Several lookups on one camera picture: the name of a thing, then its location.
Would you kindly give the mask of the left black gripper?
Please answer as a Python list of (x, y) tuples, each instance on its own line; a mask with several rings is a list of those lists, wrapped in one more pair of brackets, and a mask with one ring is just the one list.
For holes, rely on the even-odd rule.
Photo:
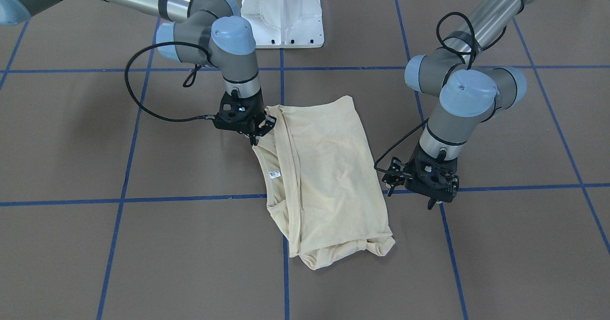
[(429, 197), (427, 210), (440, 202), (452, 202), (459, 190), (458, 160), (446, 160), (446, 155), (445, 150), (440, 150), (433, 157), (418, 144), (408, 162), (393, 157), (383, 176), (387, 196), (391, 197), (397, 186), (404, 186), (406, 190)]

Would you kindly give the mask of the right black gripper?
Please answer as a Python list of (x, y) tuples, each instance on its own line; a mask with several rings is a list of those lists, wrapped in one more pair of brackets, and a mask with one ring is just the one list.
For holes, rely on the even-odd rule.
[(248, 135), (251, 146), (257, 146), (260, 136), (274, 129), (276, 121), (275, 117), (266, 115), (261, 91), (246, 98), (238, 97), (233, 91), (223, 94), (219, 112), (212, 122), (217, 129)]

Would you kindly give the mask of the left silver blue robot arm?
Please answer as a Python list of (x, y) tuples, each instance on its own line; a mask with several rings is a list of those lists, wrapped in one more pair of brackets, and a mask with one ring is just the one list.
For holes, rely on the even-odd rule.
[(459, 190), (458, 157), (477, 125), (497, 116), (521, 101), (527, 93), (527, 79), (516, 68), (484, 69), (474, 61), (495, 45), (505, 34), (516, 15), (535, 0), (483, 0), (468, 16), (451, 12), (462, 24), (442, 37), (436, 25), (440, 44), (431, 55), (409, 60), (405, 83), (416, 92), (438, 97), (438, 105), (418, 129), (422, 134), (410, 159), (393, 157), (390, 166), (381, 170), (381, 181), (388, 196), (395, 188), (429, 198), (427, 208), (451, 202)]

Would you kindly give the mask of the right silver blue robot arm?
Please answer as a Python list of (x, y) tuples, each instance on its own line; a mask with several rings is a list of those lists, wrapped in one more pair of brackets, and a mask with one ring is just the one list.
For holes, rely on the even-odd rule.
[[(64, 0), (0, 0), (1, 24), (15, 26)], [(220, 130), (249, 138), (252, 146), (273, 129), (276, 119), (265, 111), (255, 39), (236, 0), (100, 0), (163, 19), (155, 44), (168, 60), (193, 64), (183, 83), (191, 86), (201, 68), (218, 68), (226, 90), (214, 115), (183, 118), (211, 120)]]

